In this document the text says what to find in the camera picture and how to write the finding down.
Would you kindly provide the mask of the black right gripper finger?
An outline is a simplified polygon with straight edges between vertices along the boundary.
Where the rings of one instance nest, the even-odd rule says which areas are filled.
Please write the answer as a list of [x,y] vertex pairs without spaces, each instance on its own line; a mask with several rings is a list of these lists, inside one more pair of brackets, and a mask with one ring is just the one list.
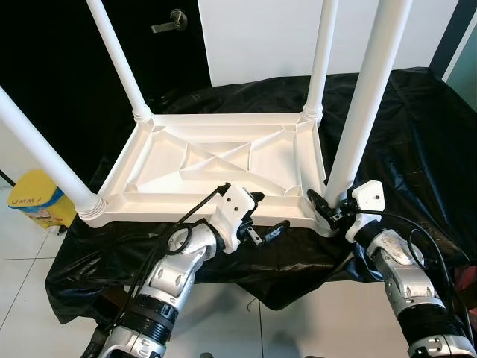
[[315,218],[319,224],[326,226],[337,225],[337,211],[335,208],[331,208],[327,200],[324,200],[324,198],[314,190],[307,191],[307,198],[310,204],[312,204]]

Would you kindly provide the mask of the white plastic table top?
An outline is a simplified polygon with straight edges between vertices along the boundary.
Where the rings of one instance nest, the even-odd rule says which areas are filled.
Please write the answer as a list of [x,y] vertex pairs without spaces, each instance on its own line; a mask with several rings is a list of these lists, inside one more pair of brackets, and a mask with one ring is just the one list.
[[299,113],[156,115],[139,123],[83,221],[175,222],[225,183],[265,195],[253,223],[317,230],[309,190],[323,191],[317,124]]

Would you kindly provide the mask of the black plastic table cover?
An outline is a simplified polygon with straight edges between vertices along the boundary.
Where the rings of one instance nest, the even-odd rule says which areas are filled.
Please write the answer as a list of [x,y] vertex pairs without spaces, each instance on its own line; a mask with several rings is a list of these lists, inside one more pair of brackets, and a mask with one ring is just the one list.
[[[429,69],[395,69],[356,176],[384,184],[386,225],[405,234],[412,219],[429,232],[429,238],[416,234],[414,242],[436,286],[444,282],[439,258],[453,279],[455,267],[476,265],[477,218],[467,211],[475,193],[476,157],[464,145],[475,116]],[[43,297],[55,318],[61,324],[78,317],[112,318],[93,306],[96,298],[106,287],[132,283],[167,227],[164,222],[110,222],[91,228],[76,219],[45,276]],[[291,228],[263,248],[208,260],[196,281],[238,284],[270,310],[282,310],[338,280],[374,283],[379,273],[344,239]]]

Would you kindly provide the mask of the yellow cardboard box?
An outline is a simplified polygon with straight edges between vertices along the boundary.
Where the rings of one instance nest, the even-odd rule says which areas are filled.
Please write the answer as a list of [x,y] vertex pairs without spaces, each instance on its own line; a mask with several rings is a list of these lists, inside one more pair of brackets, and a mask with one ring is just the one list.
[[16,182],[7,205],[33,219],[41,228],[69,227],[76,216],[71,199],[41,169],[27,171]]

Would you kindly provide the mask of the black door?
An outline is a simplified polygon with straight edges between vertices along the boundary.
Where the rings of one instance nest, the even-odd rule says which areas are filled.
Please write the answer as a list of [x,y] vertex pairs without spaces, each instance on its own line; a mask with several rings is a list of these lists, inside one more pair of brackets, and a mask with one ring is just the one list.
[[[147,105],[163,115],[211,85],[198,0],[103,0]],[[153,34],[173,9],[185,31]],[[0,87],[65,163],[98,191],[134,127],[85,0],[0,0]]]

